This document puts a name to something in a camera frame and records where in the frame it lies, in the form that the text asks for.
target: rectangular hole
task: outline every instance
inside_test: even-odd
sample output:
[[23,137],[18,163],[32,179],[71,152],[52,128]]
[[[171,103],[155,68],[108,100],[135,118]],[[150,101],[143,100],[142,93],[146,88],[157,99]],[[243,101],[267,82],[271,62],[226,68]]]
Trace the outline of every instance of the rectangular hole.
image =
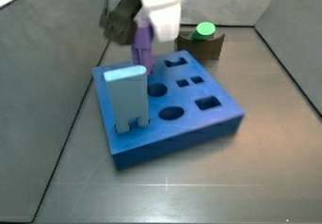
[[195,103],[197,103],[197,106],[201,108],[201,110],[206,110],[211,107],[217,107],[222,105],[222,103],[219,102],[215,96],[202,98],[197,100]]
[[201,76],[191,77],[191,80],[195,84],[201,84],[202,82],[205,82],[205,80]]
[[185,86],[189,86],[189,82],[185,79],[178,80],[177,84],[181,88],[185,87]]
[[186,63],[187,63],[187,61],[186,61],[186,59],[185,59],[183,57],[181,57],[181,58],[179,58],[179,61],[177,61],[177,62],[165,60],[165,64],[166,64],[166,66],[167,66],[169,68],[175,67],[175,66],[179,66],[179,65],[186,64]]

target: green cap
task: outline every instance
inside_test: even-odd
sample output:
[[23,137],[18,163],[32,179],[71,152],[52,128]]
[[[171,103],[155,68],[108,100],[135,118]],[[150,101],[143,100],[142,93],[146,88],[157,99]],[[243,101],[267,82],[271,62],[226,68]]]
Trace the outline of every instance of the green cap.
[[198,24],[195,31],[190,34],[189,38],[193,40],[207,40],[213,37],[217,31],[217,26],[211,22],[202,22]]

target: circular hole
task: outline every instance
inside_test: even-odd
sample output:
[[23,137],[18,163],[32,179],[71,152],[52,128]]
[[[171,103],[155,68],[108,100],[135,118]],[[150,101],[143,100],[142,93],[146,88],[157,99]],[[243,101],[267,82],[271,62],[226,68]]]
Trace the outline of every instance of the circular hole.
[[147,94],[153,97],[161,97],[166,94],[167,88],[163,84],[151,84],[147,86]]
[[182,107],[171,106],[171,107],[166,107],[161,111],[159,117],[163,120],[175,120],[183,115],[183,113],[185,113],[185,110]]

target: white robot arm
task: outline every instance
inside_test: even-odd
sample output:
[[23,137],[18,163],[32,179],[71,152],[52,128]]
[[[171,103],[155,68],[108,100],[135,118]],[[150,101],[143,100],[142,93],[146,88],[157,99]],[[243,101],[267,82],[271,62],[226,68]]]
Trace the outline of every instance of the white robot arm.
[[154,25],[159,41],[174,40],[179,35],[182,0],[141,0]]

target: blue shape sorter box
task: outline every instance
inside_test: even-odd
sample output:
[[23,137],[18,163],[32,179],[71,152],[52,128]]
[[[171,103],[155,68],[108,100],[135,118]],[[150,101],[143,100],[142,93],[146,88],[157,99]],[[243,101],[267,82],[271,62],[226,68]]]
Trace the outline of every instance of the blue shape sorter box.
[[245,111],[197,59],[186,51],[154,57],[147,77],[146,127],[116,133],[104,72],[133,66],[121,62],[94,68],[96,94],[116,169],[129,168],[171,152],[237,131]]

